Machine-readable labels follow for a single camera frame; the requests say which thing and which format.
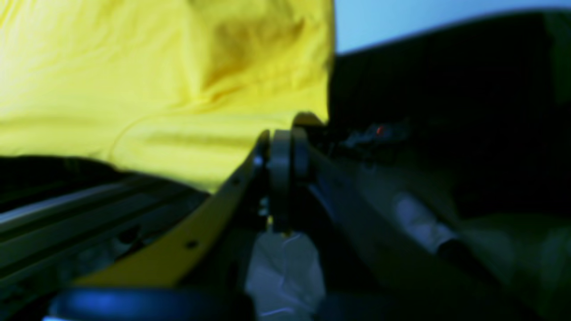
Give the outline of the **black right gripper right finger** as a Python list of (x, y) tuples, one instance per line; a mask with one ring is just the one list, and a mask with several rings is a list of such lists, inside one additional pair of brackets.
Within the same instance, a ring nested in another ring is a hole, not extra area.
[(320, 319), (534, 321), (477, 263), (422, 249), (373, 208), (348, 175), (292, 130), (292, 227), (315, 242), (328, 294)]

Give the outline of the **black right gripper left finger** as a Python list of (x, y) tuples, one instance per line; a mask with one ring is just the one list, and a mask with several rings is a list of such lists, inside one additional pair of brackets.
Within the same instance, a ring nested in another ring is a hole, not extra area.
[(243, 290), (249, 256), (269, 224), (288, 227), (293, 132), (265, 131), (245, 161), (194, 213), (153, 244), (78, 280), (52, 301), (60, 321), (253, 321)]

